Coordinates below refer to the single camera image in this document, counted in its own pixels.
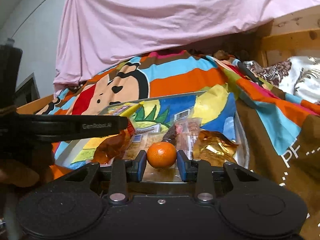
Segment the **person's left hand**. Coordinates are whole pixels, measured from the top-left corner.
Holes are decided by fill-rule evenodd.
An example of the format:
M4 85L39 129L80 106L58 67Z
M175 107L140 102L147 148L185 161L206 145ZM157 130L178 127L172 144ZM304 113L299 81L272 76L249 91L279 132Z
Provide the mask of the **person's left hand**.
M27 143L1 149L1 184L31 187L54 179L51 143Z

